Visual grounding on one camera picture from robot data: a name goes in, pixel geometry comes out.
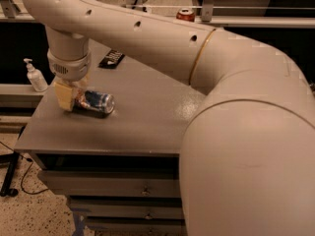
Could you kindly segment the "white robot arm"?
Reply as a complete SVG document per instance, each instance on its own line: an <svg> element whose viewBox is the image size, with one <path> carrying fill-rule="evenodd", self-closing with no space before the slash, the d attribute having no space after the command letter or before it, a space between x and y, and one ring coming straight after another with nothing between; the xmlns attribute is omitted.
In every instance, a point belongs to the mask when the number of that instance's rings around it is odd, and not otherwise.
<svg viewBox="0 0 315 236"><path fill-rule="evenodd" d="M275 47L97 0L23 0L56 73L23 136L90 226L315 236L315 104Z"/></svg>

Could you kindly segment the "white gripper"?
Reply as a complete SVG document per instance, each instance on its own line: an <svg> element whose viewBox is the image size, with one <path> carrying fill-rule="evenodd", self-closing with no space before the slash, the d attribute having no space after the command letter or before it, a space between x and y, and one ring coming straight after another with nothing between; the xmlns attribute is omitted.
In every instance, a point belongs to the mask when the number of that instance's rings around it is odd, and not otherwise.
<svg viewBox="0 0 315 236"><path fill-rule="evenodd" d="M89 78L85 77L91 66L92 54L88 54L74 61L66 61L57 58L51 51L47 52L50 71L60 79L76 82L76 87L86 90L89 84ZM59 106L66 111L71 112L75 104L77 89L74 86L63 82L55 82L54 90Z"/></svg>

